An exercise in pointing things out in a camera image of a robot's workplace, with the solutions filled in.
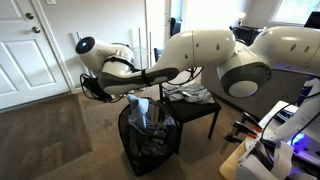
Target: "floor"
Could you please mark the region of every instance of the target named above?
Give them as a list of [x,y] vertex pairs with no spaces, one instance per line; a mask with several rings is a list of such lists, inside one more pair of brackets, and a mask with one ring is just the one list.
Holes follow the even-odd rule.
[[[158,99],[158,86],[134,93],[139,97]],[[84,155],[38,179],[220,179],[219,167],[238,146],[230,144],[219,151],[223,140],[232,129],[231,124],[240,120],[241,114],[220,102],[218,122],[212,139],[208,139],[213,115],[185,124],[180,153],[173,155],[159,168],[142,177],[136,177],[129,165],[118,132],[118,115],[128,104],[124,98],[118,103],[106,104],[87,99],[78,94],[92,152]]]
[[34,179],[91,152],[77,95],[0,113],[0,179]]

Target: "white door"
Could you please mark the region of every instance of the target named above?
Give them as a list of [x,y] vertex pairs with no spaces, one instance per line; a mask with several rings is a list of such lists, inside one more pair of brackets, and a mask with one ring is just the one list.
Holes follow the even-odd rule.
[[170,37],[171,0],[147,0],[147,26],[151,33],[151,52],[154,64],[153,49],[163,49]]
[[68,92],[31,2],[0,2],[0,109]]

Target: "window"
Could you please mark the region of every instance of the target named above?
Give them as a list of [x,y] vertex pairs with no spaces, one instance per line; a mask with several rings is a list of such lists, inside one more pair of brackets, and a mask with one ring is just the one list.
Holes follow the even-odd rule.
[[312,11],[320,10],[320,0],[279,0],[271,21],[305,24]]

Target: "beige carpet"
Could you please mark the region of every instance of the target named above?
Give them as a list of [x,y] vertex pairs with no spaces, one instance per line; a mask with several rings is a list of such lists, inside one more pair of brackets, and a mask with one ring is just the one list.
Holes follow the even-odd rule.
[[[139,97],[158,99],[158,86],[136,92]],[[219,167],[238,146],[230,144],[224,154],[219,150],[225,142],[223,136],[231,130],[231,123],[241,114],[220,103],[222,110],[213,131],[207,139],[212,115],[185,124],[180,154],[173,155],[159,168],[142,177],[136,177],[129,165],[118,132],[118,115],[128,104],[122,99],[115,104],[87,99],[78,95],[93,151],[52,171],[46,179],[220,179]]]

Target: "stool leg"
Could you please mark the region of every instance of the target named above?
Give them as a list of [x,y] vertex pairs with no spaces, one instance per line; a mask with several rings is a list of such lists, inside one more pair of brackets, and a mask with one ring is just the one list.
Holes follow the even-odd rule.
[[176,154],[179,154],[180,141],[181,141],[181,136],[182,136],[182,129],[183,129],[183,123],[180,123],[179,124],[179,128],[178,128],[178,142],[177,142]]
[[218,111],[216,111],[216,112],[214,113],[214,116],[213,116],[213,119],[212,119],[212,123],[211,123],[211,127],[210,127],[210,131],[209,131],[209,135],[208,135],[208,138],[209,138],[209,139],[211,139],[213,129],[214,129],[214,127],[216,126],[219,112],[220,112],[220,110],[218,110]]

